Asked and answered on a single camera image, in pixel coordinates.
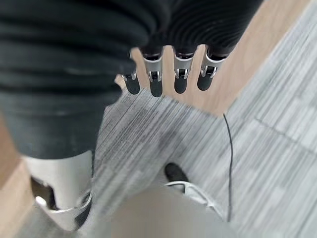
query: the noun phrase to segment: robotic hand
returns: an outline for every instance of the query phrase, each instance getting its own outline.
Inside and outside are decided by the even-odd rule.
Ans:
[[[186,90],[198,45],[207,90],[262,0],[2,0],[0,106],[31,174],[36,202],[65,230],[91,207],[94,149],[121,74],[140,90],[129,52],[139,47],[151,92],[162,94],[162,50],[174,48],[175,90]]]

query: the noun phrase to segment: wooden floor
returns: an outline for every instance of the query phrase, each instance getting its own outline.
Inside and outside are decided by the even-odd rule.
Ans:
[[[317,2],[279,44],[227,114],[234,146],[233,218],[242,237],[317,237]],[[17,238],[109,237],[109,215],[161,181],[168,161],[227,209],[224,120],[143,90],[105,110],[94,205],[77,233],[33,207]]]

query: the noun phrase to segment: black shoe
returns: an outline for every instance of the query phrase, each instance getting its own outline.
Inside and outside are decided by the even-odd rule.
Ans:
[[[174,182],[174,181],[189,182],[186,174],[175,163],[169,163],[165,166],[165,176],[169,182]]]

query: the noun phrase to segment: black wire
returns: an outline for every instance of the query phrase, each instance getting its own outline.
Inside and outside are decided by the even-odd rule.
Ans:
[[[229,123],[227,121],[226,115],[223,114],[223,118],[226,122],[229,140],[230,140],[230,148],[231,148],[231,157],[230,157],[230,165],[229,165],[229,183],[228,183],[228,214],[227,214],[227,222],[231,221],[232,215],[232,163],[233,163],[233,145],[232,145],[232,138]]]

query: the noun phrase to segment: gray carpet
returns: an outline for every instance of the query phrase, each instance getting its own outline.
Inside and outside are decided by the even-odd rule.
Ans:
[[[234,146],[233,217],[242,237],[317,237],[317,3],[278,45],[227,117]],[[227,209],[229,139],[223,119],[143,90],[105,110],[94,206],[77,233],[34,207],[17,238],[110,237],[124,198],[160,183],[168,161]]]

